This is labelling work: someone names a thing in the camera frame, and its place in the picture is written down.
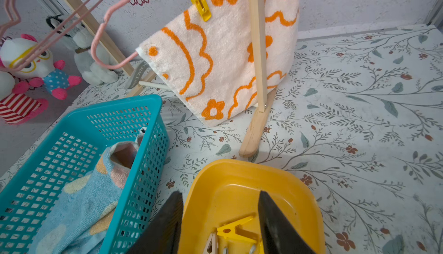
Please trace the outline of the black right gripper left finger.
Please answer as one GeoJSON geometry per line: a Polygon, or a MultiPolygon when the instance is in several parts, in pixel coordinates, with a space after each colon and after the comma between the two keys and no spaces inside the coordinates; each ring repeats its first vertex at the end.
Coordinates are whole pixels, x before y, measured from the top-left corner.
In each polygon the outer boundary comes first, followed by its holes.
{"type": "Polygon", "coordinates": [[[176,254],[183,216],[183,197],[173,192],[128,254],[176,254]]]}

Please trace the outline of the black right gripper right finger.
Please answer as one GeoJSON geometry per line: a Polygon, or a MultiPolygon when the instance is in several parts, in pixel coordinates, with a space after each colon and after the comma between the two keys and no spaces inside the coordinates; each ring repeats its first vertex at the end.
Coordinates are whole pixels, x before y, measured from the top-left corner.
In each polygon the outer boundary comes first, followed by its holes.
{"type": "Polygon", "coordinates": [[[313,254],[305,240],[295,230],[269,193],[261,191],[258,216],[265,254],[313,254]]]}

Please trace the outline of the blue spotted towel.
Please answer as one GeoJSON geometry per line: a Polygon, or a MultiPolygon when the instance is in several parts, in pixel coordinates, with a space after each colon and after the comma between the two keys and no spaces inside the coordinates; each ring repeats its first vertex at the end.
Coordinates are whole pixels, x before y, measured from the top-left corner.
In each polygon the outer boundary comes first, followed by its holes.
{"type": "Polygon", "coordinates": [[[93,171],[66,184],[29,252],[99,253],[139,148],[135,141],[116,143],[93,171]]]}

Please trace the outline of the grey clothespin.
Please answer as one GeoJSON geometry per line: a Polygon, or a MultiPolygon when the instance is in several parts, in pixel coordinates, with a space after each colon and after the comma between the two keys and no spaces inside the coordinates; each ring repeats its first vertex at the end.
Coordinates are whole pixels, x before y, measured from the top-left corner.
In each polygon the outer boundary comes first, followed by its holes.
{"type": "Polygon", "coordinates": [[[145,61],[140,61],[140,63],[136,66],[134,72],[129,77],[127,83],[125,84],[125,89],[133,89],[135,88],[139,82],[141,81],[144,73],[146,71],[150,71],[150,66],[145,61]]]}

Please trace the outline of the white orange patterned towel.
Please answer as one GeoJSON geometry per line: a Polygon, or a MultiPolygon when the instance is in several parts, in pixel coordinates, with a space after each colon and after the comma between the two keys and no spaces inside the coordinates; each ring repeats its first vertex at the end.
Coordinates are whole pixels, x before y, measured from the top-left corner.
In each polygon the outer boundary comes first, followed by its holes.
{"type": "MultiPolygon", "coordinates": [[[[204,21],[191,6],[137,48],[187,108],[214,127],[257,103],[248,0],[208,0],[204,21]]],[[[300,0],[265,0],[267,88],[294,62],[300,0]]]]}

